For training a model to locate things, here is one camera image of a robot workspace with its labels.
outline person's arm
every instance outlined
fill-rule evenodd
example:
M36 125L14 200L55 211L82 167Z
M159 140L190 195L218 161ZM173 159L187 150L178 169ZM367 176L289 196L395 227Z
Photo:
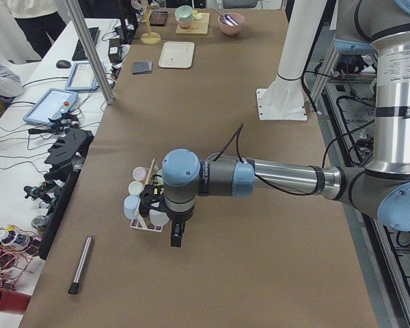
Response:
M17 97L22 93L20 77L0 64L0 96Z

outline blue framed tablet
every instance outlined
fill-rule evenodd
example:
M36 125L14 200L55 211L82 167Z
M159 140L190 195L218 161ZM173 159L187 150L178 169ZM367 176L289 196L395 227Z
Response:
M97 88L98 83L90 63L88 61L74 63L67 80L66 90L74 92L91 92Z
M49 119L56 120L61 114L68 113L78 98L77 92L52 88L23 117L23 121L51 126Z

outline tabletop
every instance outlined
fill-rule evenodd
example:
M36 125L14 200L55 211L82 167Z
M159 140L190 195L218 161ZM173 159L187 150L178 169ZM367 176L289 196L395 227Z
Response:
M109 64L108 38L114 26L120 24L117 19L87 19L88 27L99 27L100 37L96 49L100 60ZM50 88L64 89L66 79L50 79L52 77L68 77L70 69L59 69L55 64L60 59L70 62L76 46L77 34L73 24L69 23L63 33L40 62L24 88L24 93L17 97L0 119L0 228L14 224L21 229L35 231L31 220L37 215L45 215L47 209L40 208L40 200L31 201L24 198L24 186L38 186L44 181L43 173L49 169L44 160L49 155L47 149L58 136L43 134L28 139L27 130L33 126L25 124L23 116L30 110L30 104L36 103ZM96 134L98 124L105 110L105 100L100 92L81 93L78 99L79 123L85 130ZM35 259L30 264L30 273L22 275L16 286L17 291L31 295L44 261ZM19 315L0 313L0 328L17 327L21 321Z
M21 328L376 327L343 207L316 197L256 189L245 199L201 197L181 248L162 233L129 228L123 214L132 170L174 148L201 159L241 122L243 156L316 165L325 145L307 122L260 121L256 89L275 79L285 13L238 10L242 32L177 36L173 12L162 41L140 26ZM187 70L157 66L164 42L195 43ZM154 63L132 75L134 61ZM81 292L68 295L87 236L94 247Z

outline white tray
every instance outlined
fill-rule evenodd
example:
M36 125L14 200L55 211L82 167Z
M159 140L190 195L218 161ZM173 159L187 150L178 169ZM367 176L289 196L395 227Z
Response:
M161 68L190 68L193 63L194 43L166 42L159 57Z

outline black pants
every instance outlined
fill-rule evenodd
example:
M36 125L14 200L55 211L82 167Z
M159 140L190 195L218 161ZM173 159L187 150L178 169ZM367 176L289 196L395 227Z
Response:
M52 47L49 36L56 40L66 27L57 12L35 18L15 18L15 20L23 30L27 41L41 58Z

